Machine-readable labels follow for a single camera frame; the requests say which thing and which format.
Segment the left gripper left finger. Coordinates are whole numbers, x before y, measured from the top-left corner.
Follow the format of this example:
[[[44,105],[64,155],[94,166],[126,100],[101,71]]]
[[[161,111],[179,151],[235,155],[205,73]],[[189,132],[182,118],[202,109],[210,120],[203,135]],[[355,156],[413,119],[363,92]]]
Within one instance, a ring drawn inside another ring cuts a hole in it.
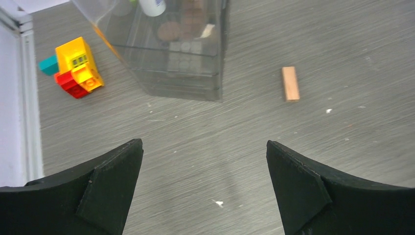
[[[22,187],[2,187],[1,234],[122,234],[142,159],[142,140],[133,139]]]

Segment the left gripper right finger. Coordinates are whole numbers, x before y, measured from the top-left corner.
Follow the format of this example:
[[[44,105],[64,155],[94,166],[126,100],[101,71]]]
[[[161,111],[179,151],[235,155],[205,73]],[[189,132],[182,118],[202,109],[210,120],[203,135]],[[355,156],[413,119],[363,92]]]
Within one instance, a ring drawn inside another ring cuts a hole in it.
[[[266,159],[287,235],[412,235],[415,190],[366,180],[267,142]]]

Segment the grey square sample palette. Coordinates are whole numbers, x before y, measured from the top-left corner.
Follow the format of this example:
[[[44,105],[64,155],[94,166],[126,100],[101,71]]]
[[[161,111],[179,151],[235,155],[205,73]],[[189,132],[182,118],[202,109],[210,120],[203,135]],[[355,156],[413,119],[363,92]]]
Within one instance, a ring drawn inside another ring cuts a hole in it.
[[[170,42],[167,69],[184,73],[202,72],[202,42]]]

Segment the clear acrylic drawer organizer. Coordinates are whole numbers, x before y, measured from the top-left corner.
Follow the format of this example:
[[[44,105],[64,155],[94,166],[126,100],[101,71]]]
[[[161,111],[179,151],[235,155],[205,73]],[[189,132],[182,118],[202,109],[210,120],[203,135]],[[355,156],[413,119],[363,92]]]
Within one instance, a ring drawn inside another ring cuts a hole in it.
[[[169,43],[157,37],[168,21],[181,24],[181,0],[165,0],[166,10],[157,17],[145,15],[138,0],[76,0],[74,5],[93,25],[111,51],[152,96],[222,101],[225,53],[228,47],[230,1],[206,0],[207,24],[202,42],[202,72],[167,69]],[[181,39],[174,42],[187,42]]]

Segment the pink round powder puff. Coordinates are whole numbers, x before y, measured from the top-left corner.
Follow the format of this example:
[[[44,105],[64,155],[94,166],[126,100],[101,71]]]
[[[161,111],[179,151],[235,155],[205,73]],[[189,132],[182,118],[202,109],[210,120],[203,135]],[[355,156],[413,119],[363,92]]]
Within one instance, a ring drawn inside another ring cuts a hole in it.
[[[157,37],[166,42],[178,40],[181,36],[181,25],[178,22],[162,23],[157,29]]]

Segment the white cylindrical bottle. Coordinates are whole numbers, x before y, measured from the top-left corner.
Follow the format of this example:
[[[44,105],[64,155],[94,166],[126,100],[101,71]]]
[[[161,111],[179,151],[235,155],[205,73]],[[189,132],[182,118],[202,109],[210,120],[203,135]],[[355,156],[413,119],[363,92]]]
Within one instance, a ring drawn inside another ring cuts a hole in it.
[[[149,17],[157,17],[166,10],[164,0],[139,0],[143,13]]]

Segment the eyeshadow palette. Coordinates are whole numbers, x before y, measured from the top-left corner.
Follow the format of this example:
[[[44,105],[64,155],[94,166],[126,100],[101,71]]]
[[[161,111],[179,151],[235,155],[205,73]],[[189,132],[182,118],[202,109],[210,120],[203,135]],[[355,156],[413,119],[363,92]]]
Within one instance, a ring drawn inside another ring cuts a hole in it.
[[[205,0],[181,1],[181,39],[191,41],[200,38],[207,24]]]

